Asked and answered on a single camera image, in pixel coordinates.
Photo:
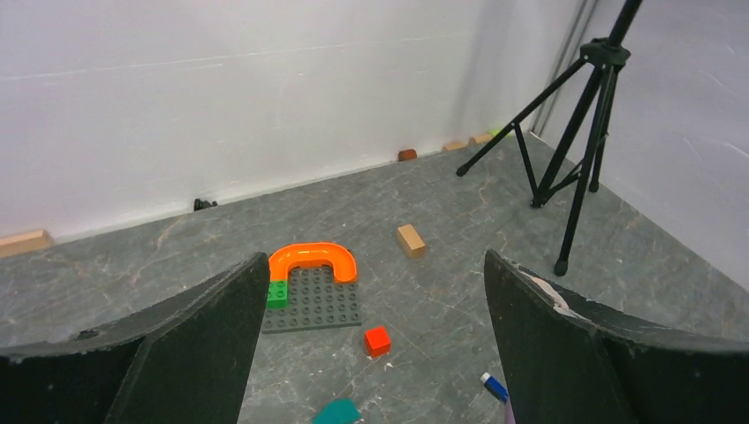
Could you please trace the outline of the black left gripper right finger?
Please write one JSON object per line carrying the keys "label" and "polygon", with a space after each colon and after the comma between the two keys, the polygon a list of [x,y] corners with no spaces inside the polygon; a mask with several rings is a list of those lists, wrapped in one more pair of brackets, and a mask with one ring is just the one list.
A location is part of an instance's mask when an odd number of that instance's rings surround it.
{"label": "black left gripper right finger", "polygon": [[516,422],[747,422],[747,343],[625,314],[494,250],[483,276]]}

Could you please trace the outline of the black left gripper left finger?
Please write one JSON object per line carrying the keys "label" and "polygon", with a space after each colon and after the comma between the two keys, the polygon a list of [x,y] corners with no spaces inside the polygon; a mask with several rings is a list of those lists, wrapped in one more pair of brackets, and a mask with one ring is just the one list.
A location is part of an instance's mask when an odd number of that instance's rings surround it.
{"label": "black left gripper left finger", "polygon": [[1,351],[4,423],[234,423],[266,309],[257,253],[137,313]]}

